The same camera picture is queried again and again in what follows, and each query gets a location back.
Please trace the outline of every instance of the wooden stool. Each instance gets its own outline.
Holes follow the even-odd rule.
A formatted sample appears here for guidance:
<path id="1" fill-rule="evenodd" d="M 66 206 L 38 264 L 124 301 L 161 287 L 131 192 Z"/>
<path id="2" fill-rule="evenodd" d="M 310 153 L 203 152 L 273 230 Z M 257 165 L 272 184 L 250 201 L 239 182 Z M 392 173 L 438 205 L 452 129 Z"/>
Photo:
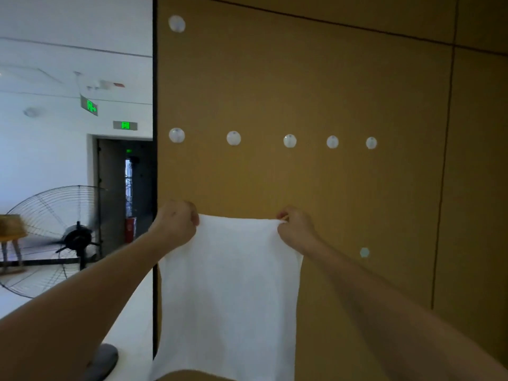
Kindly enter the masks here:
<path id="1" fill-rule="evenodd" d="M 0 243 L 2 243 L 3 267 L 0 275 L 15 274 L 25 271 L 23 267 L 23 257 L 19 248 L 18 239 L 26 237 L 23 221 L 16 214 L 0 215 Z M 16 257 L 18 258 L 17 266 L 9 265 L 9 256 L 7 254 L 7 244 L 12 243 Z"/>

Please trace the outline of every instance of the white towel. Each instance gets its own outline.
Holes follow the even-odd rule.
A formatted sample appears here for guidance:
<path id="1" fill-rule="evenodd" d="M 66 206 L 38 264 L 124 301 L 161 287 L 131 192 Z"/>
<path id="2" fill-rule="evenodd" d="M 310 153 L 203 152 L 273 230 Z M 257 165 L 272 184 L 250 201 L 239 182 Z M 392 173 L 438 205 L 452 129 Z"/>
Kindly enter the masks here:
<path id="1" fill-rule="evenodd" d="M 293 381 L 302 256 L 278 220 L 200 215 L 159 262 L 162 333 L 150 381 L 183 369 L 237 381 Z"/>

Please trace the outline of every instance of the brown wall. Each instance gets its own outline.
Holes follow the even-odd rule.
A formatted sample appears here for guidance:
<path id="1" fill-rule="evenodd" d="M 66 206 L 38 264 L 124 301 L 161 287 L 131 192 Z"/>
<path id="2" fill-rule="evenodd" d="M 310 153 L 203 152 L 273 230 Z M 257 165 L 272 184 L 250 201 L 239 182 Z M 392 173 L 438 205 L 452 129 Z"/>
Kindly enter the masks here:
<path id="1" fill-rule="evenodd" d="M 454 37 L 455 0 L 227 1 L 445 43 Z M 466 1 L 460 11 L 478 8 Z M 173 14 L 186 21 L 181 34 L 169 30 Z M 468 41 L 464 26 L 459 15 L 463 45 L 481 41 L 478 30 Z M 346 254 L 360 260 L 368 247 L 360 262 L 422 305 L 431 306 L 435 279 L 436 311 L 504 355 L 505 57 L 455 54 L 435 277 L 451 45 L 213 0 L 159 0 L 157 35 L 159 202 L 183 197 L 205 214 L 255 218 L 302 206 Z M 489 40 L 486 49 L 502 48 Z M 174 127 L 186 133 L 182 144 L 169 141 Z M 231 130 L 242 135 L 238 147 L 225 141 Z M 295 148 L 283 146 L 286 134 L 297 137 Z M 332 134 L 334 150 L 326 147 Z M 305 260 L 297 320 L 297 380 L 385 379 Z"/>

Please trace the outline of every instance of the doorway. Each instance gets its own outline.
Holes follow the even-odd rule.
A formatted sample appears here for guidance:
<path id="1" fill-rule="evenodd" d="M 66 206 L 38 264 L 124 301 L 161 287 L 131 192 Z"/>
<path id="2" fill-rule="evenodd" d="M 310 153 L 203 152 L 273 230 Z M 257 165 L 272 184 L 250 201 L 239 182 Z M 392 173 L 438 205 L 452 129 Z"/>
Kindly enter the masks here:
<path id="1" fill-rule="evenodd" d="M 95 138 L 94 182 L 100 191 L 101 257 L 145 233 L 153 220 L 152 140 Z"/>

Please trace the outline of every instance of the emergency exit sign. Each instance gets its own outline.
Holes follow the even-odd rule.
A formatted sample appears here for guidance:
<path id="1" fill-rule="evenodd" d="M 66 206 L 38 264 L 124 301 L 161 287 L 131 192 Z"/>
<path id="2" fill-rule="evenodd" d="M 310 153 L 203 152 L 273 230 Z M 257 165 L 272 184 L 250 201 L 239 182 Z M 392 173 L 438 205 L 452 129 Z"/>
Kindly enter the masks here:
<path id="1" fill-rule="evenodd" d="M 94 104 L 93 102 L 91 102 L 90 100 L 85 98 L 85 96 L 83 96 L 83 95 L 80 95 L 80 96 L 81 96 L 81 108 L 84 108 L 88 112 L 92 112 L 92 114 L 94 114 L 95 116 L 98 116 L 97 104 Z"/>
<path id="2" fill-rule="evenodd" d="M 114 129 L 130 129 L 131 131 L 138 130 L 138 124 L 134 121 L 113 121 Z"/>

